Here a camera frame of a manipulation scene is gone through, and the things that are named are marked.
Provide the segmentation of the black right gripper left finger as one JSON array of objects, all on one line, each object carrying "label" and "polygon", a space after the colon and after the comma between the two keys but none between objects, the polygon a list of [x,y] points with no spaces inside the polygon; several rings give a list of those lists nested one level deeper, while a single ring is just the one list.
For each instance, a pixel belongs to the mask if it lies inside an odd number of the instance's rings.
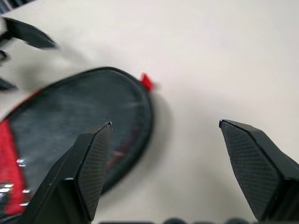
[{"label": "black right gripper left finger", "polygon": [[87,129],[52,166],[22,224],[91,224],[104,184],[111,122]]}]

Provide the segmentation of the black red paddle case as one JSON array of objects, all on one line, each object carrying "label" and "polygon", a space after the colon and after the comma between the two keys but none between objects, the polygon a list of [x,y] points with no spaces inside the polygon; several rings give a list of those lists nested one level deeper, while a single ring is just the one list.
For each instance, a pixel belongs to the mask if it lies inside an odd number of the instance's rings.
[{"label": "black red paddle case", "polygon": [[0,224],[22,215],[52,166],[80,134],[111,122],[100,197],[142,156],[154,125],[147,74],[113,67],[78,73],[37,91],[0,121]]}]

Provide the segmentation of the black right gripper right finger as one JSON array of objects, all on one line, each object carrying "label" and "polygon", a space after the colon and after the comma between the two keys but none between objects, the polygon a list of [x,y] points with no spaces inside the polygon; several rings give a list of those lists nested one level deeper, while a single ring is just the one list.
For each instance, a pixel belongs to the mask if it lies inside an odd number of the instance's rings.
[{"label": "black right gripper right finger", "polygon": [[220,120],[232,170],[259,222],[299,224],[299,164],[260,129]]}]

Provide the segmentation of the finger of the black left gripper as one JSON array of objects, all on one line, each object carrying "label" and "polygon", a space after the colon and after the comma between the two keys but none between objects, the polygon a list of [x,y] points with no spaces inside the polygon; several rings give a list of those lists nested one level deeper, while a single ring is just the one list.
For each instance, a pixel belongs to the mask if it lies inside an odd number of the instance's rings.
[{"label": "finger of the black left gripper", "polygon": [[14,84],[0,77],[0,91],[10,91],[18,89]]},{"label": "finger of the black left gripper", "polygon": [[0,34],[0,48],[12,39],[19,39],[38,49],[56,48],[57,44],[43,31],[27,23],[3,17],[6,31]]}]

